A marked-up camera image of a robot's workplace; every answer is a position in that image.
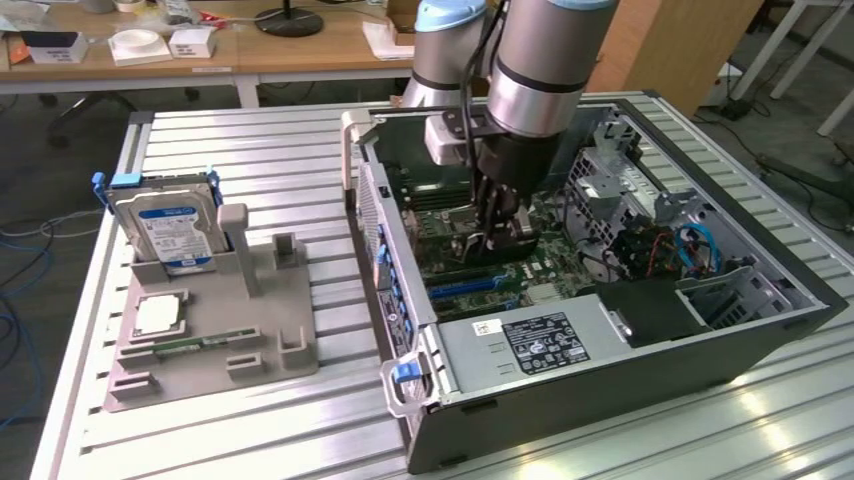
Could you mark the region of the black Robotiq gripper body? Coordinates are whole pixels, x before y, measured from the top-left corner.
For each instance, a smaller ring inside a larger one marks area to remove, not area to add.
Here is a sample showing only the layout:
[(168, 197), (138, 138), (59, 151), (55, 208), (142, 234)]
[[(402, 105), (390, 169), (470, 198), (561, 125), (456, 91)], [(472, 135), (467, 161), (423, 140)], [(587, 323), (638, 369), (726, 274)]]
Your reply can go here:
[(472, 165), (475, 202), (486, 203), (492, 188), (502, 186), (519, 200), (527, 200), (549, 175), (561, 141), (559, 134), (545, 138), (515, 134), (483, 137)]

